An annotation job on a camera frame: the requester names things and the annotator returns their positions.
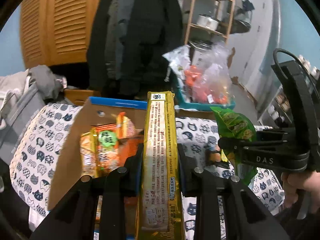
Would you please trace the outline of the black instant noodle packet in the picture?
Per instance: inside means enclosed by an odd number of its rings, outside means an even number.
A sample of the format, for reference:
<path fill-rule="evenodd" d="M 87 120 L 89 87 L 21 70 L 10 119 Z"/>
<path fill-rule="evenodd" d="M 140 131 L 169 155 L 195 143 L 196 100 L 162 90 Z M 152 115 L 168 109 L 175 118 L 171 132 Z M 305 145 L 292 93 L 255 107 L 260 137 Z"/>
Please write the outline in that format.
<path fill-rule="evenodd" d="M 208 144 L 205 150 L 205 163 L 206 166 L 217 166 L 229 169 L 228 160 L 223 160 L 222 151 L 218 145 Z"/>

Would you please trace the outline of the orange green snack bag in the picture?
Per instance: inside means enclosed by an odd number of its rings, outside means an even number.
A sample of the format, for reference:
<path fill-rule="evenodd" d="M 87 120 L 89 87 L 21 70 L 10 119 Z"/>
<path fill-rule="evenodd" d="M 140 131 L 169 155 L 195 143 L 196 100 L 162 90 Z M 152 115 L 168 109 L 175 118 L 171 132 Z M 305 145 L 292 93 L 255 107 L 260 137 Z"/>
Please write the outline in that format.
<path fill-rule="evenodd" d="M 114 124 L 99 125 L 93 129 L 99 172 L 105 176 L 120 167 L 120 147 L 127 139 L 137 135 L 136 128 L 126 112 L 121 112 Z"/>

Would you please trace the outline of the gold biscuit pack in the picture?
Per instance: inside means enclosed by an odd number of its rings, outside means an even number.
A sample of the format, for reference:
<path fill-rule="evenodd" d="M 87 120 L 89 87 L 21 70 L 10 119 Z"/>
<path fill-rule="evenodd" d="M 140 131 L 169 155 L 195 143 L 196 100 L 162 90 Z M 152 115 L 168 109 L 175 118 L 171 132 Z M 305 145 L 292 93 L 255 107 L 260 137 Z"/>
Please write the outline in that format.
<path fill-rule="evenodd" d="M 98 177 L 97 159 L 95 153 L 94 129 L 83 133 L 80 137 L 80 155 L 82 162 L 82 175 L 89 175 L 92 178 Z"/>
<path fill-rule="evenodd" d="M 185 239 L 174 94 L 149 92 L 136 239 Z"/>

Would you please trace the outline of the orange chip bag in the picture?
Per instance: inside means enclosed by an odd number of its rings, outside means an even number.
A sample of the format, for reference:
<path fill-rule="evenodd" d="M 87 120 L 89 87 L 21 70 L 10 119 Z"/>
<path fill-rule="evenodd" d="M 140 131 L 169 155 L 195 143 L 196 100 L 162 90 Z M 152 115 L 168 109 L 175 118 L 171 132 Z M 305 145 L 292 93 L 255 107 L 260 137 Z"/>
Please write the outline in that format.
<path fill-rule="evenodd" d="M 130 139 L 127 139 L 123 145 L 120 147 L 120 157 L 119 157 L 119 166 L 124 167 L 125 161 L 128 157 L 134 156 L 136 154 L 138 145 L 144 142 L 144 135 L 139 134 L 135 137 L 132 137 Z M 124 193 L 124 183 L 125 178 L 123 180 L 123 183 L 121 185 L 121 189 Z M 125 197 L 124 196 L 124 203 L 126 206 L 134 206 L 137 205 L 138 202 L 138 196 L 136 197 Z"/>

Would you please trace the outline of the shoe rack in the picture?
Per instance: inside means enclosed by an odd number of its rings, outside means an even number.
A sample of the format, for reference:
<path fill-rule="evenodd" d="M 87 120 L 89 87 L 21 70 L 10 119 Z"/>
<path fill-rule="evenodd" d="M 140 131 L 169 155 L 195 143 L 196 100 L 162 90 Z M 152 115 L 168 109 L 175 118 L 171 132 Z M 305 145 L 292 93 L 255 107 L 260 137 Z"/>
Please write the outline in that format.
<path fill-rule="evenodd" d="M 304 74 L 319 125 L 319 98 L 316 95 L 316 91 L 319 94 L 319 69 L 312 67 L 311 63 L 305 59 L 303 55 L 299 55 L 298 58 L 309 75 L 309 77 L 307 77 L 306 74 Z M 283 92 L 282 86 L 278 88 L 275 96 L 259 114 L 258 122 L 263 126 L 279 128 L 293 126 L 293 115 L 290 103 Z"/>

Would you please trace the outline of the blue cardboard box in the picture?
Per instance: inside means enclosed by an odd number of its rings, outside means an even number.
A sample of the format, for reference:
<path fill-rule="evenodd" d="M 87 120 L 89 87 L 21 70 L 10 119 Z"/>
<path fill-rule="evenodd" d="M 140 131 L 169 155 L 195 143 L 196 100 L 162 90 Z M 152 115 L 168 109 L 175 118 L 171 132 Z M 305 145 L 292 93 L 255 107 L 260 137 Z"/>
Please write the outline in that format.
<path fill-rule="evenodd" d="M 33 239 L 134 239 L 144 101 L 89 98 L 63 143 Z"/>

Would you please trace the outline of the teal cardboard box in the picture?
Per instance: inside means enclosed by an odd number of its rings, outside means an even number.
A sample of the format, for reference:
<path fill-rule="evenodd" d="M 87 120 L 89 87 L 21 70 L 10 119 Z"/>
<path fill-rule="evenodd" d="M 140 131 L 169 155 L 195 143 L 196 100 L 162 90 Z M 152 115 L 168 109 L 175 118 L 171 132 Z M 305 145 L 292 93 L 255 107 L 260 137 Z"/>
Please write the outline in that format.
<path fill-rule="evenodd" d="M 212 94 L 202 94 L 200 98 L 197 94 L 184 85 L 184 82 L 175 74 L 170 77 L 172 91 L 175 94 L 177 105 L 182 109 L 191 109 L 195 111 L 211 112 L 212 107 L 233 110 L 236 106 L 234 98 L 227 99 L 226 103 L 217 103 L 213 100 Z"/>

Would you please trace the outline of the clear bag of fruit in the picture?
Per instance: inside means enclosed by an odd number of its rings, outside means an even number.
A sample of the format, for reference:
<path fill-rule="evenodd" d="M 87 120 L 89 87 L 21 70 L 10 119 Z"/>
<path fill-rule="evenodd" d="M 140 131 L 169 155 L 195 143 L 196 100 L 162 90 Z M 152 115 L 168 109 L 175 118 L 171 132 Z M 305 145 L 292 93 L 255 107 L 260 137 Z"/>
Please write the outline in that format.
<path fill-rule="evenodd" d="M 193 94 L 212 94 L 217 103 L 226 103 L 231 98 L 229 93 L 232 84 L 227 66 L 230 50 L 224 42 L 216 42 L 210 50 L 199 57 L 198 65 L 191 65 L 184 71 L 185 85 Z"/>

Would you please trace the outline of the small wooden box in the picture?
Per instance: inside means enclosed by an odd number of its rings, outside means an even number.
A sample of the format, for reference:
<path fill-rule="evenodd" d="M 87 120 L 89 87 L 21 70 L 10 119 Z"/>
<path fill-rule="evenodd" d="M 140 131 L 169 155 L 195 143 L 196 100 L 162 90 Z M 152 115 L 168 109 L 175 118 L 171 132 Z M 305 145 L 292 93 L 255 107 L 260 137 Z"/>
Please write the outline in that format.
<path fill-rule="evenodd" d="M 83 106 L 87 98 L 90 96 L 100 97 L 101 94 L 96 90 L 83 90 L 83 89 L 65 89 L 65 97 L 77 106 Z"/>

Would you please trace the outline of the cat pattern tablecloth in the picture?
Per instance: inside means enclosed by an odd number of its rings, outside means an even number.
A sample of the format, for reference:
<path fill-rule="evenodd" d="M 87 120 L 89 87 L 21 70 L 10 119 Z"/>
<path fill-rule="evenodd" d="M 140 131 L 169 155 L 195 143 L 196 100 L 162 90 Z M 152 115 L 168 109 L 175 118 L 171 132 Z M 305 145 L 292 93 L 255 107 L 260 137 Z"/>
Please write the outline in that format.
<path fill-rule="evenodd" d="M 47 209 L 50 183 L 59 158 L 60 150 L 70 132 L 75 117 L 82 107 L 49 104 L 43 107 L 31 120 L 20 142 L 10 167 L 11 183 L 14 190 L 31 209 L 38 213 L 40 222 L 49 211 Z M 209 119 L 176 117 L 177 142 L 183 145 L 186 155 L 196 157 L 204 165 L 204 146 L 216 145 L 217 123 Z M 234 175 L 234 168 L 211 166 L 210 172 L 221 178 Z M 284 201 L 284 191 L 273 171 L 257 168 L 249 188 L 271 212 L 278 211 Z M 185 221 L 195 218 L 191 208 L 196 207 L 196 198 L 183 197 Z"/>

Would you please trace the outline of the grey clothes pile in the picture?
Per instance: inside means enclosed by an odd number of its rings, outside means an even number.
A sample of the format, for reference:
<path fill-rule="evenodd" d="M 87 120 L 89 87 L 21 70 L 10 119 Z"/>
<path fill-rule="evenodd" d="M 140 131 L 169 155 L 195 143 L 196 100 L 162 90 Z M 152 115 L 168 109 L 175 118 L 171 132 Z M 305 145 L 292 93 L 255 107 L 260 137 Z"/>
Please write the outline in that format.
<path fill-rule="evenodd" d="M 1 159 L 10 164 L 27 126 L 48 103 L 71 104 L 65 98 L 63 76 L 37 67 L 1 77 Z"/>

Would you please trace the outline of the black hanging coat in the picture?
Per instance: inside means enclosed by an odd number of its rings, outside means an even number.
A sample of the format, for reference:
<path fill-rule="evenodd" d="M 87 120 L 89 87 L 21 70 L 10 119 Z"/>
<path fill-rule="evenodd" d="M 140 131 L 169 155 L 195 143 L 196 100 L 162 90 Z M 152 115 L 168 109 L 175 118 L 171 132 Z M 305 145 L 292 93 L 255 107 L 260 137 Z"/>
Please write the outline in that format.
<path fill-rule="evenodd" d="M 182 34 L 178 0 L 100 0 L 86 54 L 90 88 L 120 99 L 169 90 L 164 54 Z"/>

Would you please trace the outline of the wooden shelf rack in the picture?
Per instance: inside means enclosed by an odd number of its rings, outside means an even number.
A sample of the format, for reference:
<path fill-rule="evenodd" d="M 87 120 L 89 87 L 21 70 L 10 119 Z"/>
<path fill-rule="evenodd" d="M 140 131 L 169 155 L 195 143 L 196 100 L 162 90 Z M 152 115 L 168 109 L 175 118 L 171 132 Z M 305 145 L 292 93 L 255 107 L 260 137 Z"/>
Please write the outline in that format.
<path fill-rule="evenodd" d="M 183 0 L 184 44 L 191 43 L 193 29 L 228 41 L 232 34 L 251 29 L 254 5 L 249 0 Z"/>

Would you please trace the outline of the wooden louvered cabinet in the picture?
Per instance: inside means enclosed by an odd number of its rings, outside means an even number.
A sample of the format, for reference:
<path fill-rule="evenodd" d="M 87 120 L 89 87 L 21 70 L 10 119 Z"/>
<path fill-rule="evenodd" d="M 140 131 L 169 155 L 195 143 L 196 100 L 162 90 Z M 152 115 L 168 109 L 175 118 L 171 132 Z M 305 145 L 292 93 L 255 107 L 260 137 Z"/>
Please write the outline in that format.
<path fill-rule="evenodd" d="M 85 62 L 99 1 L 23 0 L 20 42 L 25 67 Z"/>

